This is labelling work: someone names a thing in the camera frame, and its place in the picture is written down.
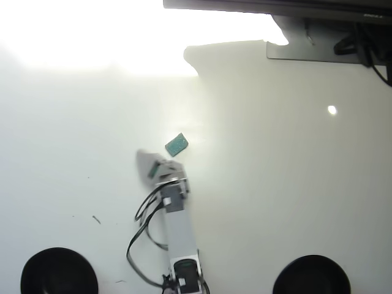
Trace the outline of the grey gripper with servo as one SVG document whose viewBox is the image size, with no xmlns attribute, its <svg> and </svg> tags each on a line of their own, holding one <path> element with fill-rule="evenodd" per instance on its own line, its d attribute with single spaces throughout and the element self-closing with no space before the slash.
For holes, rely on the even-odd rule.
<svg viewBox="0 0 392 294">
<path fill-rule="evenodd" d="M 181 163 L 162 160 L 162 156 L 158 153 L 139 149 L 136 153 L 136 164 L 140 179 L 147 186 L 187 181 L 187 175 Z"/>
</svg>

